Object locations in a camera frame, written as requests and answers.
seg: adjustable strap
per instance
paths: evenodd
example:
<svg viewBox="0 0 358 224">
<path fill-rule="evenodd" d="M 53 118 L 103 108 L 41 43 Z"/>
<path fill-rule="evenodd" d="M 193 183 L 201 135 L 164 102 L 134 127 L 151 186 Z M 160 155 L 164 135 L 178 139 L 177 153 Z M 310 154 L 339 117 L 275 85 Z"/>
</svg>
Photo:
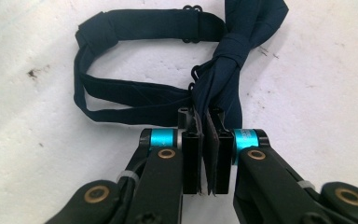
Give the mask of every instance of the adjustable strap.
<svg viewBox="0 0 358 224">
<path fill-rule="evenodd" d="M 87 74 L 93 61 L 120 40 L 177 38 L 219 41 L 227 32 L 215 15 L 188 9 L 126 9 L 99 13 L 79 26 L 75 58 L 75 102 L 92 120 L 125 124 L 176 126 L 177 110 L 192 104 L 188 90 L 173 86 L 96 78 Z M 87 109 L 90 96 L 128 109 Z"/>
</svg>

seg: screw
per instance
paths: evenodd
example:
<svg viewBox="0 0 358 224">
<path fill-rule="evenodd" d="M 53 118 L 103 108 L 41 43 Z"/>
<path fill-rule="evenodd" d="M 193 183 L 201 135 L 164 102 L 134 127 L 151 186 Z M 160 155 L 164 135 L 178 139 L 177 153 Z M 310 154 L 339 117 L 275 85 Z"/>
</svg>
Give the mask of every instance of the screw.
<svg viewBox="0 0 358 224">
<path fill-rule="evenodd" d="M 301 224 L 331 224 L 331 222 L 317 213 L 306 213 L 301 218 Z"/>
<path fill-rule="evenodd" d="M 161 224 L 161 216 L 158 216 L 152 212 L 147 212 L 139 215 L 135 219 L 135 224 Z"/>
</svg>

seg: black plastic part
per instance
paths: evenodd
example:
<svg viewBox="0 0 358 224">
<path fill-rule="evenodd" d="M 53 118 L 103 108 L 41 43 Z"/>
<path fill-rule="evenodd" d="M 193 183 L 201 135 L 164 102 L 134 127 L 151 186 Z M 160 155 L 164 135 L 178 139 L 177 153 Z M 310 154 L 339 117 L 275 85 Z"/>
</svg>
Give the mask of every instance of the black plastic part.
<svg viewBox="0 0 358 224">
<path fill-rule="evenodd" d="M 342 216 L 358 223 L 358 188 L 342 183 L 324 184 L 320 202 Z"/>
<path fill-rule="evenodd" d="M 269 143 L 269 137 L 267 136 L 266 132 L 261 129 L 254 129 L 258 139 L 258 146 L 259 147 L 271 147 Z"/>
<path fill-rule="evenodd" d="M 192 108 L 182 107 L 178 110 L 178 128 L 182 132 L 182 152 L 184 161 L 183 193 L 197 194 L 201 192 L 201 149 L 202 131 L 197 121 L 197 114 Z"/>
<path fill-rule="evenodd" d="M 147 158 L 150 149 L 150 138 L 152 135 L 151 129 L 143 129 L 141 132 L 141 136 L 139 137 L 139 146 L 136 148 L 135 152 L 133 153 L 126 170 L 131 170 L 136 172 L 137 167 L 139 166 L 140 162 Z M 137 175 L 141 175 L 142 169 L 138 169 L 139 172 Z"/>
<path fill-rule="evenodd" d="M 265 158 L 253 159 L 248 155 L 252 150 L 261 152 Z M 268 147 L 250 147 L 240 153 L 234 194 L 240 223 L 332 223 L 272 151 Z"/>
<path fill-rule="evenodd" d="M 174 156 L 161 158 L 161 150 L 170 149 Z M 181 223 L 182 151 L 174 147 L 155 147 L 133 197 L 125 223 Z"/>
<path fill-rule="evenodd" d="M 234 153 L 234 135 L 225 129 L 224 111 L 214 107 L 207 115 L 203 158 L 208 181 L 208 194 L 227 194 Z"/>
<path fill-rule="evenodd" d="M 108 195 L 97 203 L 88 203 L 85 200 L 86 192 L 97 186 L 109 189 Z M 81 187 L 71 198 L 68 204 L 47 224 L 104 224 L 118 208 L 119 190 L 117 184 L 98 180 Z"/>
</svg>

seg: black metal arm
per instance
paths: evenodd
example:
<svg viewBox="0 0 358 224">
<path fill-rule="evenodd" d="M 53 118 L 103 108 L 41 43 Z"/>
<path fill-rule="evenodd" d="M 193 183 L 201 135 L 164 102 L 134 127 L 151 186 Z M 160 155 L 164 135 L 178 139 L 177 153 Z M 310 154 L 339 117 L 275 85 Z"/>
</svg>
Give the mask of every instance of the black metal arm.
<svg viewBox="0 0 358 224">
<path fill-rule="evenodd" d="M 358 188 L 334 182 L 318 194 L 262 130 L 226 130 L 223 120 L 212 108 L 202 128 L 196 111 L 181 108 L 178 129 L 143 130 L 117 183 L 83 186 L 48 224 L 181 223 L 183 194 L 201 192 L 201 155 L 213 194 L 228 192 L 238 162 L 234 208 L 241 224 L 358 224 Z"/>
</svg>

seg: strap slider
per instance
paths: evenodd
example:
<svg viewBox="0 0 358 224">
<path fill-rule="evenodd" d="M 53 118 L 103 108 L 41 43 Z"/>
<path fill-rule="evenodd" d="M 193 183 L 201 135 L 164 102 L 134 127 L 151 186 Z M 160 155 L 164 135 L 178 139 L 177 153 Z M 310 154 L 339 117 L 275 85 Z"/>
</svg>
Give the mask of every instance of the strap slider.
<svg viewBox="0 0 358 224">
<path fill-rule="evenodd" d="M 185 10 L 195 10 L 195 11 L 198 11 L 198 12 L 202 12 L 202 7 L 200 7 L 199 5 L 195 5 L 195 6 L 190 6 L 190 5 L 186 5 L 186 6 L 184 6 L 183 7 L 183 9 L 185 9 Z M 199 39 L 182 39 L 183 40 L 183 42 L 185 42 L 185 43 L 194 43 L 194 44 L 197 44 L 197 43 L 199 43 L 200 42 L 200 40 Z"/>
</svg>

